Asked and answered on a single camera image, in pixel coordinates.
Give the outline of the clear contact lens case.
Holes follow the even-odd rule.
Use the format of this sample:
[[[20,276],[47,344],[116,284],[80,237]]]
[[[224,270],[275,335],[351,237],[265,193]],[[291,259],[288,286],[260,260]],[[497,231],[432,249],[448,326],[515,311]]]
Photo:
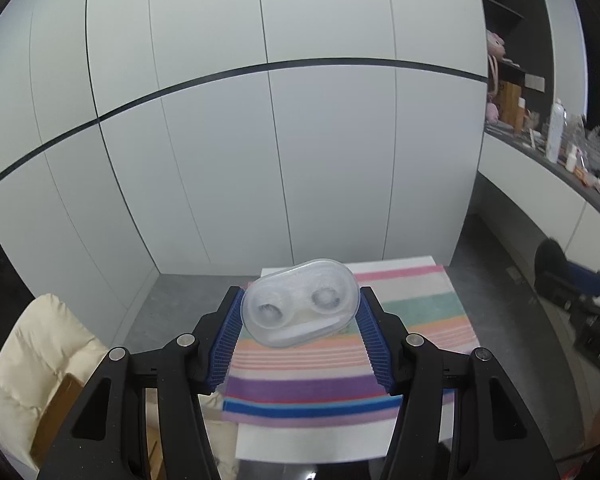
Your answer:
[[[285,349],[332,336],[360,305],[360,286],[342,263],[316,259],[263,275],[242,297],[242,324],[262,346]]]

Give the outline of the black powder puff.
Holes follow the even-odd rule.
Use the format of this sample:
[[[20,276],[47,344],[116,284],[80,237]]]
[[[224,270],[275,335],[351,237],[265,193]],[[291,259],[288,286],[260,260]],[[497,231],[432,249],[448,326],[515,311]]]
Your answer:
[[[552,274],[569,281],[571,278],[569,263],[564,251],[554,238],[542,240],[534,255],[534,276]]]

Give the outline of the white small table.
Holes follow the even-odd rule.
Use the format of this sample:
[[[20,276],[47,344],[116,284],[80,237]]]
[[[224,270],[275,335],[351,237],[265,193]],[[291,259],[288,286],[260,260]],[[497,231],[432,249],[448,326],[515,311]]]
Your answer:
[[[369,460],[386,455],[395,423],[396,416],[329,427],[263,427],[234,422],[236,456],[240,460],[280,464]]]

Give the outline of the small white bottle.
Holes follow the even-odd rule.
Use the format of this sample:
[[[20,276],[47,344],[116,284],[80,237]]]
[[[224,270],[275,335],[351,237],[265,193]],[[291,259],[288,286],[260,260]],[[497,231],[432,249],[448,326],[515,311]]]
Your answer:
[[[568,172],[570,172],[570,174],[573,174],[574,170],[576,170],[576,167],[578,164],[578,153],[579,153],[579,149],[578,149],[577,145],[572,144],[570,146],[569,153],[567,155],[567,159],[566,159],[566,163],[565,163],[565,168]]]

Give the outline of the cream padded chair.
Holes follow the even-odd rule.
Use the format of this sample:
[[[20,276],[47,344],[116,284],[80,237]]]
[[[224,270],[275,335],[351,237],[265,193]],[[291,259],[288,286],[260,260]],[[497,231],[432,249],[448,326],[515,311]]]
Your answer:
[[[57,296],[33,300],[0,350],[0,447],[39,474],[74,402],[111,349]],[[220,401],[216,392],[199,398],[220,474],[217,479],[234,479],[237,429],[220,422]],[[156,389],[146,392],[146,441],[147,479],[169,479],[163,466]]]

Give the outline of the striped colourful towel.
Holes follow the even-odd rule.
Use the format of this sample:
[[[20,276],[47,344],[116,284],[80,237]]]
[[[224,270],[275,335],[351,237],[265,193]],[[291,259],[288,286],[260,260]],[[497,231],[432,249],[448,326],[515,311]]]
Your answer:
[[[429,257],[352,263],[358,284],[385,311],[443,350],[468,353],[479,341],[444,267]],[[223,387],[229,422],[263,427],[329,427],[396,416],[399,399],[376,382],[355,323],[285,349],[241,333]]]

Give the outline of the tall white spray bottle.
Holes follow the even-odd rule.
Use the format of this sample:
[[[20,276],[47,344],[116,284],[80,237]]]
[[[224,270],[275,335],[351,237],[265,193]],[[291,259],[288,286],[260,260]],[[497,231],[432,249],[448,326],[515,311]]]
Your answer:
[[[545,157],[550,162],[558,162],[560,147],[562,146],[562,133],[565,127],[565,107],[557,99],[550,109],[550,122],[548,123]]]

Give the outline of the brown cardboard shelf box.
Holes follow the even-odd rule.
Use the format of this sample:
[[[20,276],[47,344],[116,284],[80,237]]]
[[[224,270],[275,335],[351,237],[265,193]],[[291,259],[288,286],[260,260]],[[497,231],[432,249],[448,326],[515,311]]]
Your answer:
[[[494,102],[498,107],[498,117],[501,122],[512,127],[516,124],[520,98],[521,86],[505,80],[498,83],[498,94],[495,96]]]

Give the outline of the pink plush toy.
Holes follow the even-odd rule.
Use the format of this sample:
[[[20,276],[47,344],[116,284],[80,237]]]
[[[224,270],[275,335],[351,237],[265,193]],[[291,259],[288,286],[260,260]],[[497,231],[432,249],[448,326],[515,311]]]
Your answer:
[[[486,121],[497,122],[500,114],[494,102],[500,88],[500,62],[506,53],[505,41],[495,32],[486,32],[486,52],[488,52],[488,92],[486,92]]]

